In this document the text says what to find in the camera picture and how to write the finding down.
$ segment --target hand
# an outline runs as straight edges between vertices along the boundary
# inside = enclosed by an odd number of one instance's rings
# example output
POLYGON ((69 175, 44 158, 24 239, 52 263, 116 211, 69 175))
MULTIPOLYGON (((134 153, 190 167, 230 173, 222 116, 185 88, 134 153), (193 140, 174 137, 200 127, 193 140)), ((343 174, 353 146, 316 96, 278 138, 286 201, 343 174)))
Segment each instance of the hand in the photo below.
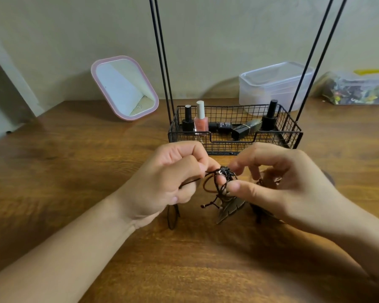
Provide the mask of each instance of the hand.
POLYGON ((254 180, 259 167, 270 166, 262 175, 266 187, 246 181, 231 181, 231 195, 256 204, 287 224, 322 236, 346 228, 354 211, 360 210, 330 183, 318 166, 302 151, 268 143, 256 143, 229 164, 240 175, 248 166, 254 180), (274 182, 281 177, 280 184, 274 182))
POLYGON ((139 170, 111 197, 124 216, 139 228, 149 224, 167 205, 186 203, 197 183, 182 183, 205 177, 220 165, 210 158, 200 142, 182 141, 159 147, 139 170))

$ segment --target plastic container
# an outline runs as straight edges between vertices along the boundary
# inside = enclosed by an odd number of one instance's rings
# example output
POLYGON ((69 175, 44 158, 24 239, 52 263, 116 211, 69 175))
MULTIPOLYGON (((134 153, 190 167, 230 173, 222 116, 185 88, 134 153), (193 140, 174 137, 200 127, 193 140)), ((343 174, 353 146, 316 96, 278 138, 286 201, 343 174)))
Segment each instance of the plastic container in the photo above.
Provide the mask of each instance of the plastic container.
MULTIPOLYGON (((303 68, 304 65, 297 62, 282 62, 240 74, 240 105, 269 104, 271 100, 278 100, 278 103, 288 111, 303 68)), ((313 71, 312 67, 308 67, 292 111, 300 108, 312 80, 313 71)))
POLYGON ((330 71, 318 81, 315 91, 336 105, 379 104, 379 69, 330 71))

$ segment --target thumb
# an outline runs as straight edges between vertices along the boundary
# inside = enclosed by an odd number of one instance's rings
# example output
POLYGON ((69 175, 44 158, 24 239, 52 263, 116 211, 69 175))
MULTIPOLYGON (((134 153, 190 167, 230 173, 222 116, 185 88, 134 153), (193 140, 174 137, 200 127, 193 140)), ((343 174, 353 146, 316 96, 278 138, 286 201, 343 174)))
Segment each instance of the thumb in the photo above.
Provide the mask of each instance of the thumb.
POLYGON ((227 183, 226 190, 230 195, 239 197, 275 214, 283 192, 276 189, 262 187, 246 181, 235 180, 227 183))

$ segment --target left hand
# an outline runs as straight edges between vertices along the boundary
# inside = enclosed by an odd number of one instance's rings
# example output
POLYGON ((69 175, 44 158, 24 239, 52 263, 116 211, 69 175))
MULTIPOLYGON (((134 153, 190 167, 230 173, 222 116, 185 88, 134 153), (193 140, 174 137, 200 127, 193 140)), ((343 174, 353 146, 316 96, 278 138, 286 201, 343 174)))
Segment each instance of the left hand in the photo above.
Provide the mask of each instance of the left hand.
POLYGON ((182 183, 205 177, 205 172, 220 168, 198 141, 168 143, 156 149, 139 170, 110 197, 136 228, 143 227, 167 205, 186 203, 197 183, 182 183))

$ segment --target forearm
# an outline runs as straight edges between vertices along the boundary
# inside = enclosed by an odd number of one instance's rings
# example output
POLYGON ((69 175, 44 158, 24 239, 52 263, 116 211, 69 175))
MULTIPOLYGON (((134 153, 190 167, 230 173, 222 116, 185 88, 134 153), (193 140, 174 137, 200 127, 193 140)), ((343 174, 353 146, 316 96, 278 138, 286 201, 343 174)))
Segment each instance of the forearm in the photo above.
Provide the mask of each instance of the forearm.
POLYGON ((346 251, 379 284, 379 219, 358 208, 350 213, 349 227, 330 240, 346 251))
POLYGON ((0 302, 77 302, 135 230, 106 198, 0 272, 0 302))

